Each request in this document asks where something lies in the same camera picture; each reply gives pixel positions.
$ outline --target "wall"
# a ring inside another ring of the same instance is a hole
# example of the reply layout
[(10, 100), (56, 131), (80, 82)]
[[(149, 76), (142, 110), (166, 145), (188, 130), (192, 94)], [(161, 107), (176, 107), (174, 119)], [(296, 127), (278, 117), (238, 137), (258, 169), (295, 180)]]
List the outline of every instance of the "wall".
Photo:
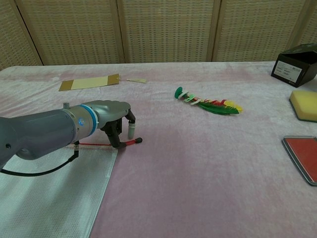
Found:
[(316, 0), (0, 0), (12, 65), (266, 61), (317, 41)]

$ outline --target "blue light ring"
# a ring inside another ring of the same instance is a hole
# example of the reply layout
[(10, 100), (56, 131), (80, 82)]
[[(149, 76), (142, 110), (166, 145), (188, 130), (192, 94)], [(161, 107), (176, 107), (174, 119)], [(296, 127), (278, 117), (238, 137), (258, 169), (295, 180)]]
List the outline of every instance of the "blue light ring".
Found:
[(89, 135), (91, 135), (92, 133), (95, 132), (95, 130), (96, 130), (96, 128), (97, 128), (97, 118), (96, 118), (96, 114), (93, 112), (93, 110), (92, 110), (90, 107), (88, 107), (88, 106), (86, 106), (86, 105), (81, 104), (81, 105), (79, 105), (79, 106), (80, 106), (80, 107), (83, 107), (84, 109), (86, 109), (86, 110), (89, 112), (89, 114), (91, 115), (92, 119), (93, 119), (93, 129), (92, 129), (91, 133), (89, 134)]

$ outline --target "yellow sponge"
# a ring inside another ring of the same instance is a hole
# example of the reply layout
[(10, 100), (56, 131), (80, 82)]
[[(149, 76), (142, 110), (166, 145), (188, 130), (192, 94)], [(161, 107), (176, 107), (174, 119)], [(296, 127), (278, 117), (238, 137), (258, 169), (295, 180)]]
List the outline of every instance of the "yellow sponge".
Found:
[(316, 92), (293, 91), (290, 101), (299, 120), (317, 122)]

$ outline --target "black box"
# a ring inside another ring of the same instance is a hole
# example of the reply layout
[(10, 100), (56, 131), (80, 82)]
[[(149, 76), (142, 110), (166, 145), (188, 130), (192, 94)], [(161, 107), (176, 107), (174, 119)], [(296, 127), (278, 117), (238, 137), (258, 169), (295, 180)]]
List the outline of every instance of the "black box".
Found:
[(304, 44), (280, 53), (271, 76), (297, 88), (316, 74), (317, 44)]

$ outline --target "table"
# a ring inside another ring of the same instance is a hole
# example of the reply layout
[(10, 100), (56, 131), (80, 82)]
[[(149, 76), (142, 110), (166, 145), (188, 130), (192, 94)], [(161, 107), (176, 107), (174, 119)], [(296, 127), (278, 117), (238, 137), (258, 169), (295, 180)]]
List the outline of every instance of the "table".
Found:
[[(294, 87), (270, 76), (273, 62), (16, 66), (0, 72), (0, 116), (92, 100), (131, 104), (143, 143), (120, 151), (92, 238), (314, 238), (317, 188), (284, 150), (286, 135), (316, 135), (296, 119)], [(119, 73), (147, 84), (58, 92), (61, 81)], [(230, 99), (241, 115), (219, 116), (174, 98), (177, 87)], [(299, 90), (317, 91), (317, 80)], [(123, 120), (121, 140), (127, 137)], [(82, 140), (108, 143), (102, 131)]]

